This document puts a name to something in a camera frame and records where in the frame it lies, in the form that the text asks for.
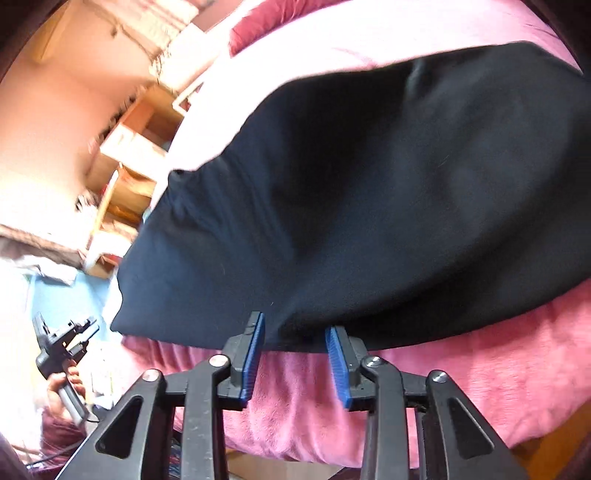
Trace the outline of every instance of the pink blanket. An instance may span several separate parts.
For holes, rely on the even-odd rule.
[[[260,101],[294,78],[520,40],[576,66],[518,0],[350,0],[328,7],[212,67],[171,146],[170,168],[194,170],[218,155]],[[165,187],[157,186],[154,201]],[[520,317],[379,354],[408,372],[446,370],[512,446],[553,430],[591,397],[590,320],[591,280]],[[182,371],[213,353],[129,337],[124,346],[133,363],[129,383],[146,368]],[[264,353],[254,398],[244,412],[225,413],[225,430],[228,446],[255,455],[361,464],[364,415],[341,408],[326,355]],[[415,465],[413,428],[410,436]]]

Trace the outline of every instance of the red pillow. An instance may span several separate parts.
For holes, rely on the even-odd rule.
[[[345,0],[264,0],[230,32],[230,56],[296,18]]]

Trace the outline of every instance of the black garment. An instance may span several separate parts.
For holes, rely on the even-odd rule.
[[[119,270],[113,328],[221,348],[371,349],[513,317],[591,271],[591,86],[528,43],[290,82],[175,171]]]

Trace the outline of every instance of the human hand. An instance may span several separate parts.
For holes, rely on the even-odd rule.
[[[78,371],[76,362],[74,360],[70,361],[70,366],[67,369],[67,373],[67,379],[72,384],[72,387],[74,387],[74,390],[76,390],[76,393],[84,398],[86,395],[86,387],[83,385],[82,380],[80,379],[80,372]],[[59,374],[51,374],[47,380],[47,399],[49,400],[49,412],[54,417],[72,421],[70,412],[68,412],[67,408],[61,401],[59,394],[57,393],[58,390],[66,384],[66,374],[63,372]]]

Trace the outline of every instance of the metal screw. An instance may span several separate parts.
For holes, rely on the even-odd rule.
[[[223,367],[227,365],[230,359],[226,355],[214,355],[209,359],[209,364],[212,367]]]
[[[369,357],[368,359],[365,360],[365,365],[367,365],[370,368],[379,367],[383,363],[384,363],[384,360],[382,360],[378,356],[371,356],[371,357]]]
[[[146,380],[146,382],[153,382],[155,380],[158,380],[160,377],[160,372],[158,370],[156,370],[155,368],[150,368],[149,370],[146,370],[144,372],[144,374],[142,375],[142,379]]]
[[[447,375],[447,373],[442,372],[441,370],[438,370],[436,372],[433,372],[433,375],[431,376],[431,378],[433,379],[434,382],[445,383],[445,382],[447,382],[447,379],[449,378],[449,376]]]

